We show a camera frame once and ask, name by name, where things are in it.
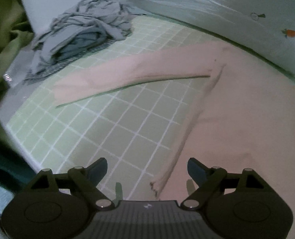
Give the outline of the beige long sleeve shirt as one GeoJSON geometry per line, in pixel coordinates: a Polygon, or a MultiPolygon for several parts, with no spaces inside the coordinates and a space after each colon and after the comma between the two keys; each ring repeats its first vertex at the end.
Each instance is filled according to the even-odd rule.
{"type": "Polygon", "coordinates": [[[57,81],[57,105],[146,81],[208,77],[183,122],[172,153],[151,183],[160,200],[187,196],[189,158],[231,172],[253,168],[294,215],[295,85],[260,59],[225,42],[117,58],[57,81]]]}

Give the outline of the green grid cutting mat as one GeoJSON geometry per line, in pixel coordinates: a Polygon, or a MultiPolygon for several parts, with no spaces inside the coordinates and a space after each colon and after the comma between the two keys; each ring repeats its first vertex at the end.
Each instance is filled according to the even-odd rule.
{"type": "Polygon", "coordinates": [[[101,192],[111,198],[122,194],[125,200],[158,200],[151,183],[169,160],[183,122],[208,77],[146,81],[62,105],[55,101],[54,85],[71,73],[117,58],[228,42],[154,17],[138,16],[132,26],[133,32],[125,40],[79,59],[47,79],[7,128],[36,170],[65,173],[74,166],[86,167],[106,158],[108,170],[99,183],[101,192]]]}

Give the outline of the blue checkered shirt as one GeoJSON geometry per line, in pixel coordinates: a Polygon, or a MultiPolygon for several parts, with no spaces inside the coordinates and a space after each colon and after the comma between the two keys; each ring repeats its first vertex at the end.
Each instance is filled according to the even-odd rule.
{"type": "Polygon", "coordinates": [[[101,45],[93,46],[92,48],[88,48],[84,51],[81,51],[79,54],[72,56],[70,58],[64,59],[63,61],[59,61],[58,63],[54,65],[48,65],[44,66],[42,70],[37,72],[36,74],[32,74],[32,71],[30,70],[27,75],[25,76],[24,81],[26,82],[34,82],[39,81],[42,79],[46,79],[47,77],[55,74],[56,72],[59,72],[60,70],[64,69],[67,65],[70,63],[84,57],[85,55],[89,53],[95,53],[98,51],[101,51],[103,49],[108,48],[110,45],[112,45],[115,42],[114,39],[108,39],[106,42],[104,42],[101,45]]]}

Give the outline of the clear plastic bag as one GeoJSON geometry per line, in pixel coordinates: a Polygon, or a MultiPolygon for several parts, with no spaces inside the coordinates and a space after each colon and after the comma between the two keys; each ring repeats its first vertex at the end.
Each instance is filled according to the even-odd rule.
{"type": "Polygon", "coordinates": [[[34,50],[21,50],[3,75],[10,88],[22,83],[38,63],[38,53],[34,50]]]}

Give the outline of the grey garment pile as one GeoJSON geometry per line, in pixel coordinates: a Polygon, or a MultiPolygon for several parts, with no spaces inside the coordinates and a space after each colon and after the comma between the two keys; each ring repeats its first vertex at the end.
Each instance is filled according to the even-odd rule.
{"type": "Polygon", "coordinates": [[[33,40],[38,63],[32,74],[108,39],[124,40],[131,33],[136,11],[126,0],[81,0],[33,40]]]}

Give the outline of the carrot print light sheet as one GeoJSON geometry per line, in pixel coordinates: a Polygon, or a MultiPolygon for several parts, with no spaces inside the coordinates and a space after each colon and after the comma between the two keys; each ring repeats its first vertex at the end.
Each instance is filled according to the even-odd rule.
{"type": "Polygon", "coordinates": [[[230,39],[295,76],[295,0],[129,1],[230,39]]]}

